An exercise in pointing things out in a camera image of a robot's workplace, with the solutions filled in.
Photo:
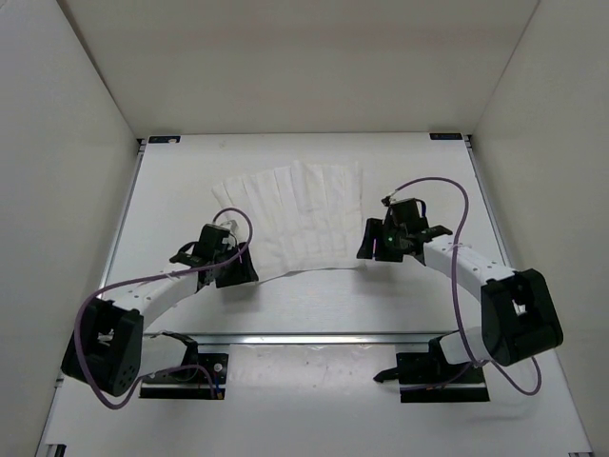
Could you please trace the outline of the white pleated skirt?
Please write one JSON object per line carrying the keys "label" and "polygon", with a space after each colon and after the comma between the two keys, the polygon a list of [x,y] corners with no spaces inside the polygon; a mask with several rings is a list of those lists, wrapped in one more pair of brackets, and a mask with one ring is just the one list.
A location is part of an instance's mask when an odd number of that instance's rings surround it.
{"label": "white pleated skirt", "polygon": [[249,245],[259,280],[292,272],[362,268],[363,173],[351,165],[286,167],[226,178],[211,189],[222,209],[251,220]]}

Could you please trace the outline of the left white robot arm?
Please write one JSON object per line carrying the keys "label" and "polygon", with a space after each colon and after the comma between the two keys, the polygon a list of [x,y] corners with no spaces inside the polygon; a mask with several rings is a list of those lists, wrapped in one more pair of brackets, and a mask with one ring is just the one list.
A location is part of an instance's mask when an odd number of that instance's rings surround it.
{"label": "left white robot arm", "polygon": [[187,379],[200,370],[194,340],[171,330],[148,336],[147,329],[202,288],[257,279],[248,241],[238,241],[228,227],[206,224],[198,240],[179,248],[154,279],[126,281],[126,293],[115,300],[94,294],[78,312],[61,371],[97,394],[125,398],[148,376]]}

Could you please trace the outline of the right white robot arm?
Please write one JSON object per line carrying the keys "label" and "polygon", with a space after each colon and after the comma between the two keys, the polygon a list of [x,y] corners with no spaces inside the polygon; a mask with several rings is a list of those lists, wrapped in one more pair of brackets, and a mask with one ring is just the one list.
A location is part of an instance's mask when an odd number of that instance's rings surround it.
{"label": "right white robot arm", "polygon": [[448,277],[454,293],[464,289],[480,304],[479,326],[460,326],[430,341],[431,377],[448,381],[467,362],[509,367],[562,345],[560,320],[539,271],[500,265],[459,243],[450,229],[430,226],[421,200],[385,197],[383,205],[384,218],[366,221],[358,258],[400,263],[411,256]]}

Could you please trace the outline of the right blue corner label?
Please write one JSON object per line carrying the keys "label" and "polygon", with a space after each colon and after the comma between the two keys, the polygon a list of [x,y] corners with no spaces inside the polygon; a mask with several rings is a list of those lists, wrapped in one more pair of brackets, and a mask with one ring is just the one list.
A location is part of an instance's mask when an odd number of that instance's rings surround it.
{"label": "right blue corner label", "polygon": [[430,132],[432,141],[461,141],[462,135],[456,132]]}

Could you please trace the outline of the blue corner label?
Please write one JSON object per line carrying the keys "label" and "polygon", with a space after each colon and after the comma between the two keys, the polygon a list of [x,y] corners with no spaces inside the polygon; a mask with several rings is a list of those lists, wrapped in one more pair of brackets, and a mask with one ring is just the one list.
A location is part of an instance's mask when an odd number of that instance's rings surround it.
{"label": "blue corner label", "polygon": [[152,135],[147,139],[149,144],[178,144],[180,141],[180,135]]}
{"label": "blue corner label", "polygon": [[462,135],[456,132],[430,132],[432,141],[461,141]]}

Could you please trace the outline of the left blue corner label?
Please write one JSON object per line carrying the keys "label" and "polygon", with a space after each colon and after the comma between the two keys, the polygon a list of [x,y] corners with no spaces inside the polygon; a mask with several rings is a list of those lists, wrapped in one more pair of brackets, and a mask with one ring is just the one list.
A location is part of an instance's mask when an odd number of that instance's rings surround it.
{"label": "left blue corner label", "polygon": [[178,144],[180,141],[180,135],[152,135],[147,139],[149,144]]}

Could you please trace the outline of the aluminium front rail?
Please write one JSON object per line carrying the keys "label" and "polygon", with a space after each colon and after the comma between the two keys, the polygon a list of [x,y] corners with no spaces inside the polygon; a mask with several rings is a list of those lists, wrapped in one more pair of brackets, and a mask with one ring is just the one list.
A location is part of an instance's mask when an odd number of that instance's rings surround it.
{"label": "aluminium front rail", "polygon": [[200,345],[426,345],[439,333],[376,332],[376,333],[195,333],[191,338]]}

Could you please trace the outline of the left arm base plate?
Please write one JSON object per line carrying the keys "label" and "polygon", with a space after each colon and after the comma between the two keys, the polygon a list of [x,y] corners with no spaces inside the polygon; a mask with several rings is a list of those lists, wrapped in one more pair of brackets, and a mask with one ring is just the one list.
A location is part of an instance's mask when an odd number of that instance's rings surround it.
{"label": "left arm base plate", "polygon": [[139,388],[139,398],[149,400],[223,401],[229,368],[228,346],[199,346],[197,368],[147,377]]}

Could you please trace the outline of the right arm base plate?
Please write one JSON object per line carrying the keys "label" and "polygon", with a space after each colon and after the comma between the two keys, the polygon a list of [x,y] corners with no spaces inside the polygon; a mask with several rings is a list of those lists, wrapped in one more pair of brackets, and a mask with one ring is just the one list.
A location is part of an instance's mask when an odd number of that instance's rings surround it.
{"label": "right arm base plate", "polygon": [[377,373],[383,384],[397,381],[402,404],[486,403],[490,396],[481,368],[447,365],[430,353],[400,352],[396,366]]}

